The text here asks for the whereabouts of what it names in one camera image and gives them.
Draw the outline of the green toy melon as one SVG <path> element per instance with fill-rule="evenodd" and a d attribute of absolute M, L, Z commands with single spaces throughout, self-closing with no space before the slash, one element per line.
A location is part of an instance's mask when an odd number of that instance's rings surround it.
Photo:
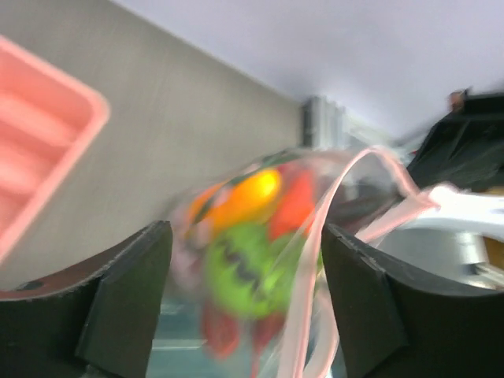
<path fill-rule="evenodd" d="M 245 319 L 285 313 L 306 237 L 288 232 L 273 241 L 263 224 L 222 231 L 206 250 L 204 271 L 212 301 Z"/>

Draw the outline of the clear zip top bag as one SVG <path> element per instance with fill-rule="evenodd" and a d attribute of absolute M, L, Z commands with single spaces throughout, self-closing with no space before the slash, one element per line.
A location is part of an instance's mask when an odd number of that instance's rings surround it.
<path fill-rule="evenodd" d="M 207 290 L 206 250 L 222 231 L 211 235 L 209 224 L 190 224 L 187 208 L 196 196 L 214 184 L 270 168 L 277 169 L 283 180 L 271 212 L 260 219 L 238 224 L 263 224 L 269 237 L 269 220 L 291 177 L 302 169 L 313 174 L 315 209 L 306 220 L 313 223 L 305 235 L 289 307 L 282 313 L 285 316 L 283 329 L 256 359 L 250 331 L 252 321 L 260 318 L 245 319 L 223 311 L 212 301 Z M 360 240 L 374 242 L 435 208 L 435 202 L 427 191 L 417 187 L 399 160 L 385 149 L 371 147 L 357 153 L 285 150 L 259 158 L 238 172 L 204 187 L 185 192 L 169 214 L 173 232 L 172 274 L 182 288 L 197 298 L 201 306 L 201 323 L 202 309 L 207 302 L 240 322 L 238 347 L 244 345 L 248 349 L 248 377 L 325 377 L 331 369 L 339 334 L 321 248 L 321 233 L 331 208 L 342 212 L 344 225 Z"/>

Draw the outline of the orange toy carrot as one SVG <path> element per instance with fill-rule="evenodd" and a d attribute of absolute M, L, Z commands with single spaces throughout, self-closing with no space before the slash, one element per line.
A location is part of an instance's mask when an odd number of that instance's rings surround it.
<path fill-rule="evenodd" d="M 313 174 L 308 169 L 297 171 L 288 182 L 283 197 L 269 220 L 269 239 L 303 230 L 308 235 L 312 221 L 306 220 L 315 209 Z"/>

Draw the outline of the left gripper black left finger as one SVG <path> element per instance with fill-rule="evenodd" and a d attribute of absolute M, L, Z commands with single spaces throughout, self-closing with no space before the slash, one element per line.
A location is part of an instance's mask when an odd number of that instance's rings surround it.
<path fill-rule="evenodd" d="M 1 293 L 3 377 L 144 377 L 172 229 L 155 221 L 116 246 Z"/>

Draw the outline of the yellow toy mango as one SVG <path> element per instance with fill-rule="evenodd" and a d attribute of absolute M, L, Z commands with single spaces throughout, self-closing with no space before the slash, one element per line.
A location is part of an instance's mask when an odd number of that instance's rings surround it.
<path fill-rule="evenodd" d="M 277 169 L 260 169 L 214 184 L 196 196 L 187 208 L 190 224 L 207 223 L 211 235 L 271 212 L 282 187 Z"/>

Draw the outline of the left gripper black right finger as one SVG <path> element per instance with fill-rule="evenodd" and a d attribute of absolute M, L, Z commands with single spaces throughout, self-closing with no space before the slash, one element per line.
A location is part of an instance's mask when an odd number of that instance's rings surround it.
<path fill-rule="evenodd" d="M 328 224 L 323 261 L 350 377 L 503 375 L 503 294 L 436 276 Z"/>

